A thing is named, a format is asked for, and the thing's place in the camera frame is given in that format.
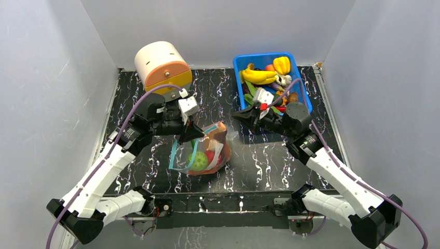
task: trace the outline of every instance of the blue basket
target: blue basket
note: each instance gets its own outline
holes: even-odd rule
[[[233,65],[234,65],[235,77],[237,79],[238,95],[240,97],[240,106],[241,106],[242,110],[245,109],[248,106],[248,104],[244,101],[243,87],[241,86],[239,71],[245,70],[249,63],[254,63],[255,68],[260,68],[260,69],[264,70],[264,68],[267,65],[270,65],[273,63],[273,60],[275,58],[282,57],[282,56],[287,56],[290,60],[291,71],[289,72],[289,75],[292,77],[292,80],[294,80],[296,78],[301,79],[301,76],[299,75],[298,67],[296,66],[295,59],[293,58],[293,55],[290,53],[287,53],[287,52],[244,54],[244,55],[237,56],[234,58]],[[299,88],[300,86],[303,87],[304,93],[306,93],[306,88],[305,88],[302,80],[301,80],[301,84],[295,84],[291,88],[290,93],[291,92],[298,93],[298,100],[300,102],[304,103],[303,96],[301,95],[301,89]],[[266,89],[267,91],[269,91],[271,93],[276,93],[276,91],[273,90],[272,88],[264,87],[264,89]],[[310,103],[310,99],[307,94],[306,94],[306,103],[307,103],[307,108],[308,108],[309,112],[312,112],[312,104]]]

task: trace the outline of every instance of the plastic bag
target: plastic bag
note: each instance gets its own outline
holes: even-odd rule
[[[168,169],[188,175],[212,174],[229,161],[232,136],[228,135],[227,127],[217,122],[203,130],[205,136],[191,143],[178,146],[177,140],[174,141]]]

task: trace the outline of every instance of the black marble table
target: black marble table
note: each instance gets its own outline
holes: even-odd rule
[[[312,67],[299,67],[310,97],[312,117],[323,132],[324,138],[335,154],[340,152],[325,109]],[[284,138],[277,134],[253,135],[231,117],[239,109],[239,97],[233,69],[200,69],[192,71],[191,91],[197,92],[200,111],[196,122],[200,127],[222,121],[230,131],[238,132],[233,140],[231,160],[217,173],[191,176],[169,170],[169,157],[173,136],[154,137],[153,142],[116,178],[107,195],[122,194],[142,185],[154,193],[165,192],[228,192],[296,190],[304,183],[316,188],[331,186],[315,172],[287,152]],[[106,139],[126,114],[145,93],[136,72],[121,72]]]

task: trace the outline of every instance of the brown potato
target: brown potato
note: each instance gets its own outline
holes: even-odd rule
[[[298,93],[292,92],[289,97],[287,97],[287,103],[298,102]]]

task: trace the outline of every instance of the banana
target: banana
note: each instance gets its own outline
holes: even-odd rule
[[[245,70],[242,70],[241,75],[250,83],[256,85],[266,85],[276,80],[276,72],[273,71],[255,71],[254,64],[250,63]]]

